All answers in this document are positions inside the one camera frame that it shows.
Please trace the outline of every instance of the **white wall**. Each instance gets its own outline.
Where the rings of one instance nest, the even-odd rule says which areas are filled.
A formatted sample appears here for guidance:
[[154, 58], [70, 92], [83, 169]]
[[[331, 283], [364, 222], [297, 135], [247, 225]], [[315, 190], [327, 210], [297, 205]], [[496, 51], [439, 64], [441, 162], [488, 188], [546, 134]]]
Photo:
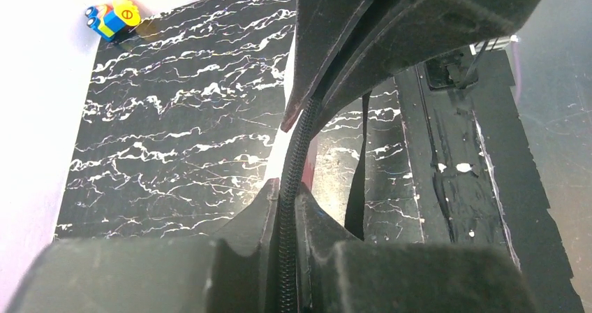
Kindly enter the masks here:
[[0, 310], [52, 240], [98, 43], [83, 12], [110, 2], [0, 0]]

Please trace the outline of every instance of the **yellow toy wheel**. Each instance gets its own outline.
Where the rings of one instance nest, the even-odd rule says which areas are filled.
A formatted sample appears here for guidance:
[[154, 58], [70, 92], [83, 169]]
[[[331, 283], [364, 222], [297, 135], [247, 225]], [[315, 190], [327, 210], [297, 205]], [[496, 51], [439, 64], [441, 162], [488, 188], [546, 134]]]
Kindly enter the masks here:
[[113, 11], [130, 27], [135, 27], [142, 21], [138, 7], [130, 0], [113, 0]]

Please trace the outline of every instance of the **white paint chip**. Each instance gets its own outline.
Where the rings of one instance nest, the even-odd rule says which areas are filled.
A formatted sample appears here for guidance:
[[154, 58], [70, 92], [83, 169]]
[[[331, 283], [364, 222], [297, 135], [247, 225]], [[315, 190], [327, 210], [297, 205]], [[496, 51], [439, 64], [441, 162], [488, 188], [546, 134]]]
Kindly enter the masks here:
[[457, 170], [459, 172], [462, 172], [462, 173], [467, 173], [472, 168], [473, 168], [473, 166], [470, 165], [469, 163], [460, 163], [460, 164], [457, 164]]

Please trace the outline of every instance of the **marble pattern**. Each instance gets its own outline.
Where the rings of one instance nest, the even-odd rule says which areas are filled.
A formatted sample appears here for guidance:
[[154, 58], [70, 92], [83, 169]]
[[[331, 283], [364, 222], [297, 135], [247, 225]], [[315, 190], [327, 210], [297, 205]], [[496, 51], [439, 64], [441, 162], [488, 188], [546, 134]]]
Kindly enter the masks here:
[[[99, 46], [56, 237], [206, 235], [262, 186], [284, 107], [296, 0], [204, 0]], [[313, 195], [343, 223], [361, 100], [318, 138]], [[421, 242], [397, 90], [374, 89], [365, 154], [372, 242]]]

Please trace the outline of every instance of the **colorful plastic toy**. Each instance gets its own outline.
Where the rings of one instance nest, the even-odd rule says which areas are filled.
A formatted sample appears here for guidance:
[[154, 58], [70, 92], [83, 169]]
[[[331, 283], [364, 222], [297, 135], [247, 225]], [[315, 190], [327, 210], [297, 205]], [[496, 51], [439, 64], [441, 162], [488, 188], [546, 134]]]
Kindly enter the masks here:
[[87, 26], [109, 42], [118, 31], [142, 21], [138, 7], [130, 0], [114, 0], [113, 7], [107, 4], [88, 7], [84, 14], [89, 18]]

